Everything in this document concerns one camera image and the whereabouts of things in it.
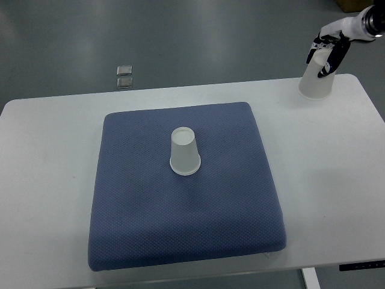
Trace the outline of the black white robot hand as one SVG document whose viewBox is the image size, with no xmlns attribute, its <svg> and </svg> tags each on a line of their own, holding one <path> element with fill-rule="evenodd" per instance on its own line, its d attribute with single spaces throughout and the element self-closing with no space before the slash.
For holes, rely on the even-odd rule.
<svg viewBox="0 0 385 289">
<path fill-rule="evenodd" d="M 325 78 L 334 73 L 345 58 L 351 42 L 363 40 L 363 13 L 355 17 L 346 17 L 334 21 L 321 28 L 314 39 L 306 63 L 309 64 L 316 51 L 320 49 L 330 49 L 330 53 L 324 66 L 317 74 L 318 78 Z"/>
</svg>

